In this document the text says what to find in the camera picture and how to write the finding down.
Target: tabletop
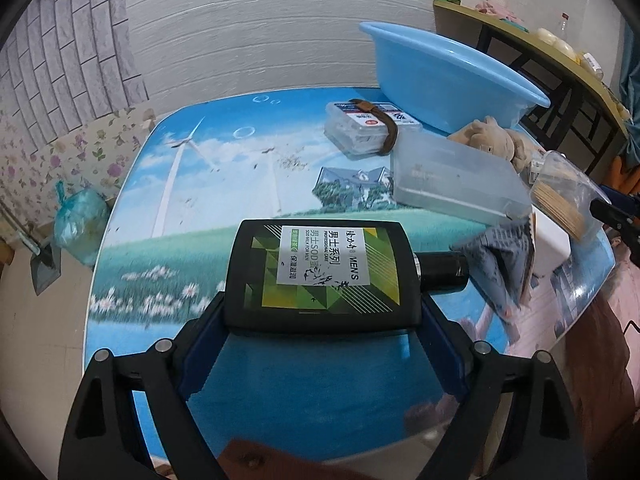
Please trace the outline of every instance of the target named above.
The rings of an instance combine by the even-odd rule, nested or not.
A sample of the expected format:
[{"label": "tabletop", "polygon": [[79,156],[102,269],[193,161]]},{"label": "tabletop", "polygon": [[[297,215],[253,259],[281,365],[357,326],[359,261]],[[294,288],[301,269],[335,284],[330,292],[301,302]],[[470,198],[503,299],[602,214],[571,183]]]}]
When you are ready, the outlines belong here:
[{"label": "tabletop", "polygon": [[[353,160],[341,153],[324,134],[324,109],[351,98],[387,100],[378,89],[292,89],[197,104],[162,120],[130,170],[102,242],[85,364],[100,348],[145,351],[198,316],[224,289],[245,218],[399,221],[414,251],[448,250],[486,228],[398,206],[389,156]],[[326,182],[339,186],[329,192]],[[369,193],[371,187],[377,191]],[[574,245],[567,263],[532,282],[529,308],[509,326],[472,284],[434,299],[477,338],[530,356],[571,326],[613,263],[604,232]],[[149,451],[164,456],[145,397],[134,398]],[[216,455],[239,437],[329,460],[442,422],[450,415],[437,408],[446,401],[414,334],[331,344],[230,335],[188,407]]]},{"label": "tabletop", "polygon": [[452,4],[450,2],[444,2],[442,0],[434,0],[433,10],[436,17],[436,28],[439,32],[440,27],[438,26],[438,22],[440,21],[441,17],[443,20],[447,20],[449,19],[450,14],[454,12],[457,15],[471,18],[473,20],[476,20],[476,22],[487,25],[502,34],[507,35],[515,43],[524,48],[535,49],[547,62],[551,63],[552,66],[559,68],[563,72],[570,75],[573,79],[580,81],[584,85],[584,87],[589,90],[593,97],[602,104],[604,109],[609,113],[610,117],[614,121],[616,121],[616,124],[625,135],[625,137],[627,136],[625,123],[620,117],[618,109],[616,108],[616,104],[615,102],[613,102],[613,99],[611,99],[611,96],[609,95],[609,91],[593,75],[587,72],[578,63],[569,59],[569,57],[560,52],[558,49],[540,40],[537,36],[531,34],[530,32],[520,30],[519,28],[514,27],[509,23],[505,23],[504,21],[499,20],[495,16],[489,16],[483,12],[479,12],[478,10],[471,9],[469,7]]}]

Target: stuffed toy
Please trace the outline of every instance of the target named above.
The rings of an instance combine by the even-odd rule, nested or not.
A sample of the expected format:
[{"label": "stuffed toy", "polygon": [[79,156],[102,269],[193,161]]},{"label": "stuffed toy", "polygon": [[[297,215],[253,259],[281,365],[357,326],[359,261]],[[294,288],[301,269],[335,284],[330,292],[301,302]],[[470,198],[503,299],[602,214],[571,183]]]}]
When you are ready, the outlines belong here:
[{"label": "stuffed toy", "polygon": [[509,161],[516,173],[529,165],[533,151],[543,153],[521,133],[498,126],[493,117],[475,120],[447,138]]}]

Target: tiled floor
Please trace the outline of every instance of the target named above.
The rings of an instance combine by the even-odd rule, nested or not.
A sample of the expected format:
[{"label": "tiled floor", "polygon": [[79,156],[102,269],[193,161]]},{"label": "tiled floor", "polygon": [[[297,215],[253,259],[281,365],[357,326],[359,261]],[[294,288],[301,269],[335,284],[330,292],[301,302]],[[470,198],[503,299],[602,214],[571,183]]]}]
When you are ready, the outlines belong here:
[{"label": "tiled floor", "polygon": [[62,276],[36,297],[30,257],[17,251],[0,280],[0,408],[31,459],[55,479],[82,373],[92,273],[63,251]]}]

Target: green grass print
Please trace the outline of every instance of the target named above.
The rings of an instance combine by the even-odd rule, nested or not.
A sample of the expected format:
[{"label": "green grass print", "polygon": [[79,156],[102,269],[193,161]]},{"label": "green grass print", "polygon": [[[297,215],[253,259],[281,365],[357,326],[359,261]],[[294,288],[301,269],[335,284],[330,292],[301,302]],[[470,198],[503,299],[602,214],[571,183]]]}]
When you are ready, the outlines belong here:
[{"label": "green grass print", "polygon": [[[418,209],[304,213],[288,218],[399,221],[414,251],[445,251],[450,244],[485,229],[482,224]],[[89,318],[156,324],[183,323],[199,316],[216,295],[218,284],[226,279],[237,229],[233,226],[104,248],[95,271]],[[127,275],[136,278],[123,279]]]}]

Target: plastic bag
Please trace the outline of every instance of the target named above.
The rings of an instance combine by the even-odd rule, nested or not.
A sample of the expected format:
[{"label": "plastic bag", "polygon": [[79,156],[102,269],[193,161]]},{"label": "plastic bag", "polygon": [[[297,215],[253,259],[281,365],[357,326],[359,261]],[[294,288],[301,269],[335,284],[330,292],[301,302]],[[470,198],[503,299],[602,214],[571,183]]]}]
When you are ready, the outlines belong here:
[{"label": "plastic bag", "polygon": [[60,209],[53,224],[56,244],[76,260],[93,267],[109,220],[109,207],[92,189],[83,189],[65,199],[64,185],[56,184]]}]

